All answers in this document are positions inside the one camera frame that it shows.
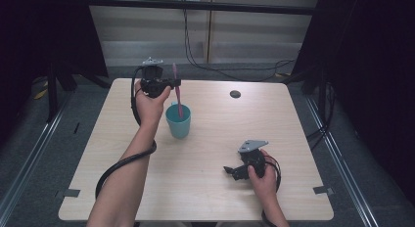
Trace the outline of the grey tape strip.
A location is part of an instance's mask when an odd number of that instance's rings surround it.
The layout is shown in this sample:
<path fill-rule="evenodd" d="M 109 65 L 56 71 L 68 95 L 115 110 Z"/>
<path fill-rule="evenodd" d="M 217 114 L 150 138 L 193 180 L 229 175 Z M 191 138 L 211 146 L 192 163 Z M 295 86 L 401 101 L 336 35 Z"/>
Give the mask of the grey tape strip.
<path fill-rule="evenodd" d="M 314 187 L 313 191 L 315 195 L 326 194 L 327 196 L 331 196 L 334 194 L 333 189 L 326 186 Z"/>
<path fill-rule="evenodd" d="M 79 193 L 80 191 L 77 189 L 65 189 L 58 191 L 55 197 L 60 199 L 63 199 L 65 197 L 77 198 L 79 196 Z"/>

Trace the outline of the person's left hand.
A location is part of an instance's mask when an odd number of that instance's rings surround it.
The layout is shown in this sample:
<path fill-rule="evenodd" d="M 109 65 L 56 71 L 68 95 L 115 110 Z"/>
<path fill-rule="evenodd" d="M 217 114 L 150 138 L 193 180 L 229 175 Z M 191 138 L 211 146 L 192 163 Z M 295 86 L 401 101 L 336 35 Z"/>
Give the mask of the person's left hand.
<path fill-rule="evenodd" d="M 141 119 L 141 126 L 158 126 L 163 113 L 163 104 L 170 95 L 171 88 L 166 86 L 157 98 L 148 97 L 141 90 L 141 83 L 135 83 L 135 104 Z"/>

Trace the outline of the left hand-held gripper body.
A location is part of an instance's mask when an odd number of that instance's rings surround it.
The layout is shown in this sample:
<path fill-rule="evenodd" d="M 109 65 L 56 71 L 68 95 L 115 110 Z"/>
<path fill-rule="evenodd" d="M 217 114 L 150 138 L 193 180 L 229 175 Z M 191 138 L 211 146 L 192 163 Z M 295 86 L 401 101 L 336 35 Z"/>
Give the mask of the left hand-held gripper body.
<path fill-rule="evenodd" d="M 142 63 L 142 78 L 140 80 L 142 90 L 150 98 L 157 98 L 163 90 L 170 85 L 168 79 L 162 79 L 163 68 L 160 64 L 163 60 L 149 57 Z"/>

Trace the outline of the person's right hand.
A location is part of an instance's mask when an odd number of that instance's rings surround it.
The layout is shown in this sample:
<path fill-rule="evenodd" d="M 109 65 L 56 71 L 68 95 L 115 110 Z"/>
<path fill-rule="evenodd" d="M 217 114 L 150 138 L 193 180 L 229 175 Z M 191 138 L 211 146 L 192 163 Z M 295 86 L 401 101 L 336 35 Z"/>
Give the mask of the person's right hand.
<path fill-rule="evenodd" d="M 258 177 L 254 167 L 250 165 L 248 167 L 249 178 L 254 187 L 254 193 L 262 205 L 277 204 L 277 176 L 274 169 L 275 163 L 265 150 L 261 150 L 261 152 L 266 160 L 264 175 L 262 177 Z"/>

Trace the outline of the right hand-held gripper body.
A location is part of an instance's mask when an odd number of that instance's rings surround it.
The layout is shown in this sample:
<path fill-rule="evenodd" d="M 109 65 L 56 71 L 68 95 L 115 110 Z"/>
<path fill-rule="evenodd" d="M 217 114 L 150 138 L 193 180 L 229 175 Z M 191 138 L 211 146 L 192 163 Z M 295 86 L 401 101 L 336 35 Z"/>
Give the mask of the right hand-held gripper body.
<path fill-rule="evenodd" d="M 265 158 L 260 148 L 267 144 L 268 142 L 263 140 L 247 140 L 238 149 L 243 165 L 251 165 L 259 178 L 265 173 Z"/>

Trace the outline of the black horizontal bar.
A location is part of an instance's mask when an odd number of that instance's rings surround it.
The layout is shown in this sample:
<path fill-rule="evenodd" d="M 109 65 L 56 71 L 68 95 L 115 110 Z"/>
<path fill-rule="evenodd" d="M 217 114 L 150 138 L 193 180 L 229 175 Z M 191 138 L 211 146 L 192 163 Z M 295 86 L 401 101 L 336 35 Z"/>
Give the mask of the black horizontal bar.
<path fill-rule="evenodd" d="M 216 2 L 193 1 L 168 1 L 168 0 L 86 0 L 88 5 L 128 7 L 128 8 L 152 8 L 152 9 L 178 9 L 178 10 L 202 10 L 221 12 L 243 12 L 263 14 L 284 14 L 312 16 L 316 9 L 307 7 L 286 7 L 268 5 L 248 5 Z"/>

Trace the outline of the metal floor rail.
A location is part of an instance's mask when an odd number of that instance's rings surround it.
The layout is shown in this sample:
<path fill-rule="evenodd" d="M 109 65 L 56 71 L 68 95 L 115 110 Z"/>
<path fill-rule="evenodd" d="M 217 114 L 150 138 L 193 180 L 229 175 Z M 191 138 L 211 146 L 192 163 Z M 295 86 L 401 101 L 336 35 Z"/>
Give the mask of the metal floor rail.
<path fill-rule="evenodd" d="M 24 161 L 22 168 L 19 170 L 19 173 L 11 184 L 11 187 L 0 201 L 0 227 L 5 227 L 7 225 L 31 174 L 54 135 L 71 98 L 72 93 L 67 93 L 63 101 L 59 104 L 56 114 L 45 124 L 36 143 L 32 147 L 30 154 Z"/>
<path fill-rule="evenodd" d="M 372 208 L 370 207 L 370 205 L 368 204 L 360 187 L 358 186 L 354 176 L 352 175 L 348 167 L 348 164 L 335 138 L 333 137 L 332 133 L 328 129 L 323 128 L 323 121 L 318 116 L 317 104 L 310 97 L 306 98 L 306 102 L 311 111 L 311 114 L 314 118 L 316 125 L 322 132 L 322 138 L 324 139 L 324 143 L 329 153 L 331 154 L 334 164 L 343 179 L 347 192 L 364 226 L 365 227 L 379 227 L 379 223 L 375 217 L 375 214 L 372 211 Z"/>

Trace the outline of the pink toothbrush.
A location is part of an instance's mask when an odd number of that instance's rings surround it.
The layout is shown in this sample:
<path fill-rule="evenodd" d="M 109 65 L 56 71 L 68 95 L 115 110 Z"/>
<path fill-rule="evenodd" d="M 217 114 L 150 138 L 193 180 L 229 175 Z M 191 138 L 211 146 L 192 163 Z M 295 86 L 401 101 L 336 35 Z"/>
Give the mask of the pink toothbrush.
<path fill-rule="evenodd" d="M 176 66 L 175 63 L 172 64 L 172 71 L 173 71 L 174 80 L 178 80 L 177 66 Z M 179 115 L 179 118 L 183 118 L 183 108 L 182 108 L 182 104 L 181 104 L 181 95 L 180 95 L 180 87 L 179 86 L 175 87 L 175 94 L 176 94 L 176 99 L 177 99 L 178 115 Z"/>

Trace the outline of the yellow floor object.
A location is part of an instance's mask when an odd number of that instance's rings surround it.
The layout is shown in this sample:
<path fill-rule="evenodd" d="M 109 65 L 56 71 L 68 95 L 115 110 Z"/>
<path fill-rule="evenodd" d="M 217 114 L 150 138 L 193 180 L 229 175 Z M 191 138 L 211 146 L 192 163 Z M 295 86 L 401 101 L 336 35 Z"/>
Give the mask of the yellow floor object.
<path fill-rule="evenodd" d="M 48 91 L 48 81 L 45 81 L 40 90 L 34 95 L 34 100 L 41 99 Z"/>

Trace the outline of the black metal stand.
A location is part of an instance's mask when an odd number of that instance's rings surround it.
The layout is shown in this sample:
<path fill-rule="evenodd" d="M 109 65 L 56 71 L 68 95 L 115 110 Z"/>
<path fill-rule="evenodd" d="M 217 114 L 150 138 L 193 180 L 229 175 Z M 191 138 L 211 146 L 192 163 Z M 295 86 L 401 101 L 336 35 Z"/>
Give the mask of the black metal stand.
<path fill-rule="evenodd" d="M 65 91 L 74 91 L 77 88 L 77 83 L 73 77 L 75 74 L 81 75 L 102 88 L 111 87 L 110 83 L 100 79 L 97 74 L 94 74 L 85 68 L 71 64 L 68 61 L 50 61 L 47 69 L 49 103 L 48 122 L 51 122 L 57 116 L 59 111 L 57 83 L 60 83 Z"/>
<path fill-rule="evenodd" d="M 294 71 L 290 76 L 282 80 L 283 84 L 302 82 L 301 92 L 304 95 L 312 95 L 318 91 L 317 112 L 319 118 L 326 123 L 326 93 L 327 74 L 323 67 L 312 66 L 303 71 Z"/>

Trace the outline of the black curtain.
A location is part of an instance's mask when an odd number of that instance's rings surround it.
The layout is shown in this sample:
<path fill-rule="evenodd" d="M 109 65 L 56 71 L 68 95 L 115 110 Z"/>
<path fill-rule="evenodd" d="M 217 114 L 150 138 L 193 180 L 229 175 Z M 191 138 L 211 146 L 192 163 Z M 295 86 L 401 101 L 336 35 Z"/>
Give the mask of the black curtain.
<path fill-rule="evenodd" d="M 293 69 L 331 82 L 358 135 L 415 205 L 415 0 L 317 0 Z"/>
<path fill-rule="evenodd" d="M 108 88 L 101 42 L 83 0 L 0 0 L 0 147 L 11 137 L 35 78 L 76 87 L 80 74 Z"/>

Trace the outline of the teal plastic cup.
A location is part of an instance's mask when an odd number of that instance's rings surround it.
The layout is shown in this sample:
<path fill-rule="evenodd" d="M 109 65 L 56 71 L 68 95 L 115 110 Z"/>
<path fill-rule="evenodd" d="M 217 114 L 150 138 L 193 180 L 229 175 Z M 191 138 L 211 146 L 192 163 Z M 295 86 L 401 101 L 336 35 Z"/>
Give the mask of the teal plastic cup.
<path fill-rule="evenodd" d="M 179 106 L 173 102 L 166 110 L 165 117 L 171 135 L 176 139 L 185 138 L 190 131 L 191 111 L 182 105 L 182 116 L 179 115 Z"/>

